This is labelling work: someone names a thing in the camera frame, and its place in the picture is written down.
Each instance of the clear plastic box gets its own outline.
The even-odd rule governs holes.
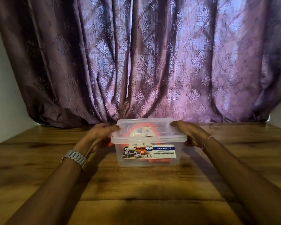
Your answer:
[[[187,136],[170,123],[172,118],[121,119],[113,132],[120,166],[178,165]]]

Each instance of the wooden surface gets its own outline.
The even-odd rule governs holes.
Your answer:
[[[281,188],[281,129],[265,123],[204,128]],[[45,182],[85,131],[36,126],[0,144],[0,224]],[[179,166],[120,168],[114,147],[90,158],[65,208],[61,224],[67,222],[252,224],[200,149],[185,148]]]

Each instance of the container lid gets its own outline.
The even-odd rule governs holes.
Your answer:
[[[184,142],[187,136],[170,125],[173,118],[121,119],[117,122],[121,129],[113,132],[113,144],[125,143],[170,143]]]

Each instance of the table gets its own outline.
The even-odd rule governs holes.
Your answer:
[[[281,188],[281,129],[267,123],[201,124]],[[36,126],[0,144],[0,224],[59,165],[89,127]],[[114,147],[90,157],[65,207],[71,224],[253,224],[206,155],[184,148],[179,166],[118,166]]]

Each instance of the sticker on box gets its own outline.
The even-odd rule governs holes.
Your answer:
[[[173,159],[176,158],[174,145],[133,145],[125,146],[123,159]]]

